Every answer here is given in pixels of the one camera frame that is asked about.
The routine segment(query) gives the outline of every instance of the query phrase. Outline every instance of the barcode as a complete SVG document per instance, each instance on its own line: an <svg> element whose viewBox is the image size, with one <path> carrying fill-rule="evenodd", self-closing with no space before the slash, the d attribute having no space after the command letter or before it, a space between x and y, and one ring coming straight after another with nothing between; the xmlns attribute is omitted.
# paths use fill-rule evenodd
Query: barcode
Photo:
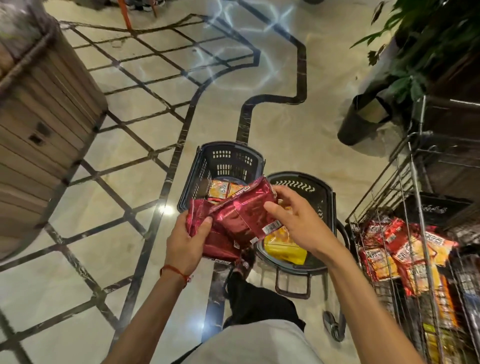
<svg viewBox="0 0 480 364"><path fill-rule="evenodd" d="M278 220L275 220L271 224L268 224L267 226L265 226L262 230L264 231L265 234L268 235L274 232L275 230L280 229L281 227L282 227L282 223Z"/></svg>

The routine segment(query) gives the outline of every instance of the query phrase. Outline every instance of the basket handle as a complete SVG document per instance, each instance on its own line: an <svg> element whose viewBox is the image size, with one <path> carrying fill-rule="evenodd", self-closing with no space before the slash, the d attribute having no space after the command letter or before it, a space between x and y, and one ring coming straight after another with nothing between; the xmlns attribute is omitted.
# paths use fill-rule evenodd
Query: basket handle
<svg viewBox="0 0 480 364"><path fill-rule="evenodd" d="M300 300L307 300L310 298L310 292L312 288L312 276L310 273L307 273L307 292L306 293L294 293L294 292L289 292L286 290L281 289L278 286L278 280L280 277L280 268L276 268L276 277L275 277L275 291L278 294L281 294L282 296L288 297L288 298L298 298Z"/></svg>

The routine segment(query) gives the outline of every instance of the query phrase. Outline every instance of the wire display rack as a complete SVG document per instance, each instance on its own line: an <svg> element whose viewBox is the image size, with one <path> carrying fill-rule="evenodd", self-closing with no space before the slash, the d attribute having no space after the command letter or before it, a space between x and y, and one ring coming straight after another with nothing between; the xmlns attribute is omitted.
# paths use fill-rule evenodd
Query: wire display rack
<svg viewBox="0 0 480 364"><path fill-rule="evenodd" d="M445 109L480 109L480 105L456 100L442 100L440 104ZM425 115L436 105L435 98L421 101L418 131L397 146L381 175L348 217L354 241L351 250L379 300L426 362L480 363L480 245L471 244L472 240L459 241L443 265L432 258L429 246L433 229L435 234L456 237L458 227L465 232L480 224L480 142L424 131ZM469 192L467 185L460 183L463 188L456 191L455 181L439 182L452 173L457 182L458 176L468 174L468 182L476 180L478 188ZM391 237L382 227L386 217L389 221L400 218L404 223L411 265L404 268L408 274L403 276L399 274L400 264L397 267L397 261L390 258ZM372 266L362 258L371 249L366 227L372 222L378 228L377 249L385 257L381 268L387 272L386 278L372 275ZM420 254L422 260L414 254Z"/></svg>

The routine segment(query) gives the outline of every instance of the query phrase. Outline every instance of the marble floor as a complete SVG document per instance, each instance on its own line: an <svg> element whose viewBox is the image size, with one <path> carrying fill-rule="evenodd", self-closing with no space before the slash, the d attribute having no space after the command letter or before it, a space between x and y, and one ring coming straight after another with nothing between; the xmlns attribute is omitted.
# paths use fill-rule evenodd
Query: marble floor
<svg viewBox="0 0 480 364"><path fill-rule="evenodd" d="M109 112L44 231L0 262L0 363L102 361L158 279L177 203L206 142L247 143L265 157L265 174L317 176L333 187L344 220L395 138L383 130L354 148L336 138L369 72L366 46L349 47L374 30L375 5L167 1L156 19L131 13L132 35L118 8L46 2ZM226 273L202 259L152 363L168 364L221 329ZM274 289L275 274L259 261L249 280ZM358 363L348 331L337 343L323 328L323 310L339 312L323 282L313 277L310 299L294 300L307 339L325 364ZM280 284L301 292L306 281L282 274Z"/></svg>

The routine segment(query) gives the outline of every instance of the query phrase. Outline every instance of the yellow snack bag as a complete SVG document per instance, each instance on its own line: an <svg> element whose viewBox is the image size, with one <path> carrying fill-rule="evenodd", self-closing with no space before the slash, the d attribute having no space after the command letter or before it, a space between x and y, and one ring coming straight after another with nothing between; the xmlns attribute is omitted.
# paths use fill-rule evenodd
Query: yellow snack bag
<svg viewBox="0 0 480 364"><path fill-rule="evenodd" d="M290 237L285 226L267 235L264 239L265 251L276 259L286 260L298 266L305 263L307 251L300 248Z"/></svg>

